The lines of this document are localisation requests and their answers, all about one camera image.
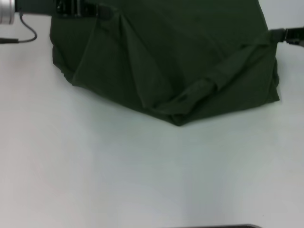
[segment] green fabric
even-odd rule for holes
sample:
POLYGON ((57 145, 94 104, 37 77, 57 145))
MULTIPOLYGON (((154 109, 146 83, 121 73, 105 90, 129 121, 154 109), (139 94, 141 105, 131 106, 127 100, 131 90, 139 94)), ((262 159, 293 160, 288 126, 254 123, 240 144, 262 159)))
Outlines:
POLYGON ((74 86, 175 125, 279 100, 276 47, 257 0, 91 0, 109 21, 52 19, 74 86))

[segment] metal cylinder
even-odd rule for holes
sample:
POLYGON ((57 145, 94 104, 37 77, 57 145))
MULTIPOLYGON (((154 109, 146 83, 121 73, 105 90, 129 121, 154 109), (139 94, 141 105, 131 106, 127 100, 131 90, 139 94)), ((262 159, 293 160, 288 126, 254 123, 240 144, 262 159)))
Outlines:
POLYGON ((14 23, 15 0, 0 0, 0 24, 14 23))

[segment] buckle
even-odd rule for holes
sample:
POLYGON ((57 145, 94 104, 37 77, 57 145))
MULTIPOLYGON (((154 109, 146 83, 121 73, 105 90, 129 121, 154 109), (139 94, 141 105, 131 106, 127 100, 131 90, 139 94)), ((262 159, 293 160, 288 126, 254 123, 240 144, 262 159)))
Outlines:
POLYGON ((291 45, 304 47, 304 27, 303 28, 287 28, 285 30, 285 41, 291 45))
POLYGON ((57 15, 65 18, 99 18, 110 20, 113 11, 110 7, 85 2, 85 0, 56 0, 57 15))

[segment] cord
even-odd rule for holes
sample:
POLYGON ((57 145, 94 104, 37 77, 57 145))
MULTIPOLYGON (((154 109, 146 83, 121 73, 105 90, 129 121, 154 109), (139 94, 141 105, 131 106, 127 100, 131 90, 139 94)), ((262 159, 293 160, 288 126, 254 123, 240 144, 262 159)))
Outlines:
POLYGON ((20 21, 21 23, 27 27, 30 31, 34 33, 34 37, 32 39, 26 39, 26 40, 19 40, 19 39, 12 39, 12 38, 0 38, 0 44, 23 44, 23 43, 29 43, 37 39, 38 35, 37 32, 30 27, 27 23, 23 20, 23 13, 20 13, 20 21))

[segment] white table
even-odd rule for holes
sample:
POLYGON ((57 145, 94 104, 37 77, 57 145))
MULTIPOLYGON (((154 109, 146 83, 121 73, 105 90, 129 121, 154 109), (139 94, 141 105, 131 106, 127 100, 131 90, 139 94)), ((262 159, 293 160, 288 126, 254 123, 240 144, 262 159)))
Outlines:
MULTIPOLYGON (((261 5, 304 25, 302 0, 261 5)), ((72 87, 25 20, 38 40, 0 46, 1 228, 304 226, 304 48, 279 45, 281 102, 179 128, 72 87)))

